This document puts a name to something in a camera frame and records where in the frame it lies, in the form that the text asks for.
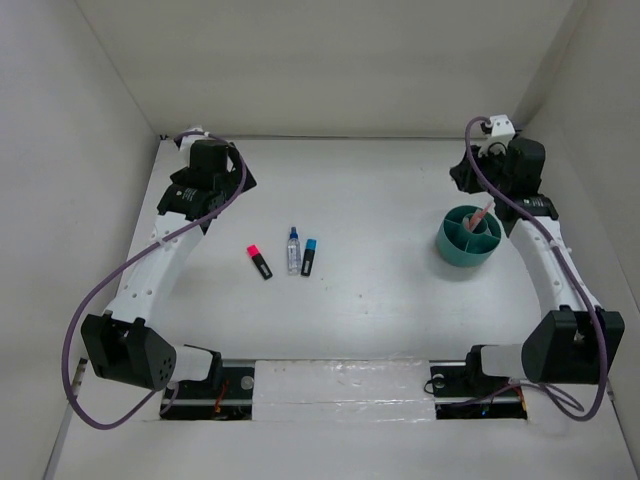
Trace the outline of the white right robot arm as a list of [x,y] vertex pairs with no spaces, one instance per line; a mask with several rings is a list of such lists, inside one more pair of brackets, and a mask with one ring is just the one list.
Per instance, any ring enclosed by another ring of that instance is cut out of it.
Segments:
[[562,238],[559,214],[538,189],[546,151],[534,140],[493,140],[470,146],[450,175],[465,193],[489,193],[507,238],[534,286],[542,318],[520,345],[485,345],[481,359],[462,369],[473,393],[499,376],[532,383],[597,385],[605,382],[625,330],[584,285]]

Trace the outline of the pink pen with clear cap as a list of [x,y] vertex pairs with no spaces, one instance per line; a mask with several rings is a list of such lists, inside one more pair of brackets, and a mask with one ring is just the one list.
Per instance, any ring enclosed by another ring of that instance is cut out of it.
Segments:
[[474,232],[480,222],[489,213],[489,210],[494,205],[494,201],[489,201],[483,208],[476,210],[471,217],[466,221],[466,228],[469,232]]

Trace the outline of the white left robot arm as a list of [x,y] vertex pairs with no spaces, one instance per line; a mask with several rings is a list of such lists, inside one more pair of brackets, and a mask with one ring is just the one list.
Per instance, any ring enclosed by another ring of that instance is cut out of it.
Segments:
[[159,324],[168,317],[164,305],[188,256],[212,220],[256,181],[232,143],[189,135],[180,149],[187,165],[171,175],[157,205],[151,252],[135,262],[104,313],[85,318],[81,336],[99,378],[153,391],[188,381],[208,397],[222,387],[220,353],[174,345],[160,335]]

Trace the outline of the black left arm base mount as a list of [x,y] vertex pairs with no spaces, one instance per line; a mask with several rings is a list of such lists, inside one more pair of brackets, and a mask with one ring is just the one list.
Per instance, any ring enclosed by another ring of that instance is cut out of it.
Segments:
[[249,421],[252,419],[255,361],[223,360],[214,384],[184,381],[168,407],[172,391],[166,389],[160,418],[171,421]]

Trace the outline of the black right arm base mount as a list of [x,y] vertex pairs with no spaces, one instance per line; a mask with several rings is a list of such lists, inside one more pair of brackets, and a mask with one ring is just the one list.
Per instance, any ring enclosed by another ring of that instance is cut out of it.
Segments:
[[508,378],[484,373],[482,348],[472,346],[463,360],[429,361],[423,391],[434,399],[437,420],[528,419],[520,388],[496,394]]

